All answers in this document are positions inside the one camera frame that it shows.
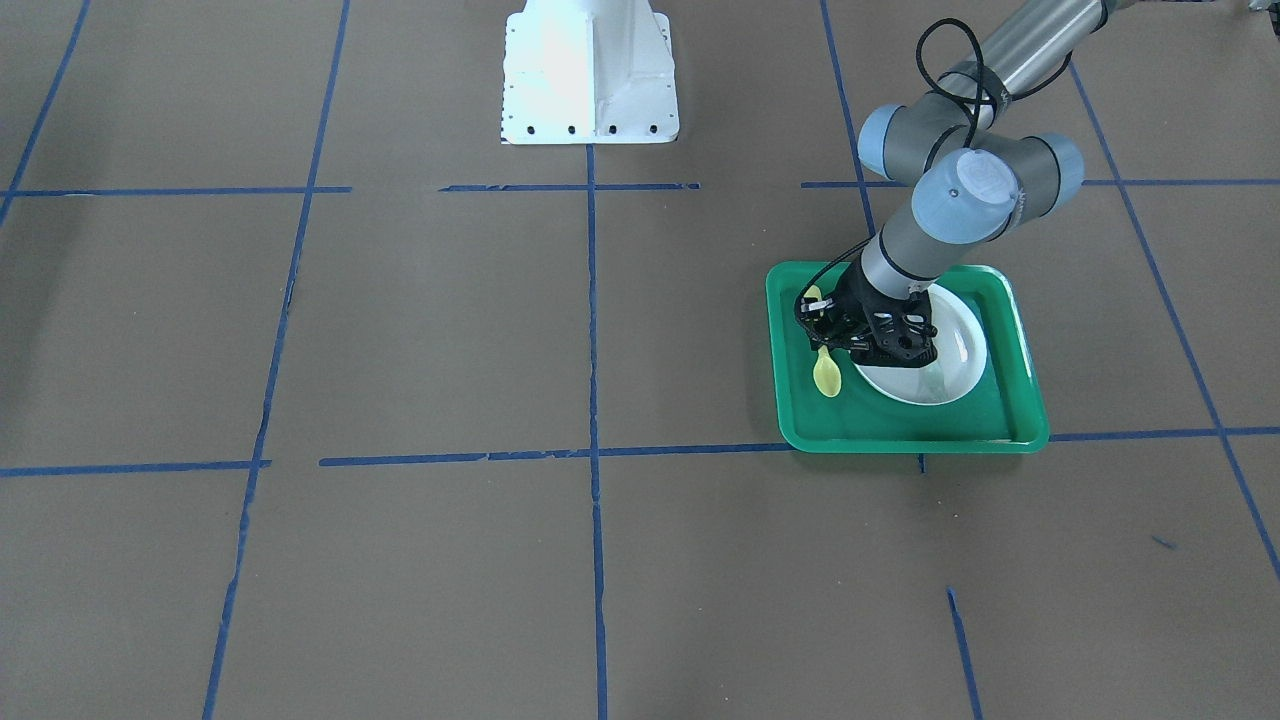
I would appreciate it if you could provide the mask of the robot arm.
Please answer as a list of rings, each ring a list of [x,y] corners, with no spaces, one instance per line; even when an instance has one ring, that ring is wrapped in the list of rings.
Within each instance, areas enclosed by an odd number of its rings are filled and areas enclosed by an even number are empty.
[[[1066,69],[1120,1],[1027,1],[987,38],[957,18],[929,24],[915,47],[925,92],[883,105],[858,135],[859,161],[910,188],[868,240],[837,258],[844,272],[794,320],[815,351],[861,366],[918,369],[938,355],[931,287],[973,249],[1069,202],[1083,184],[1079,147],[1056,133],[1009,138],[995,124]]]

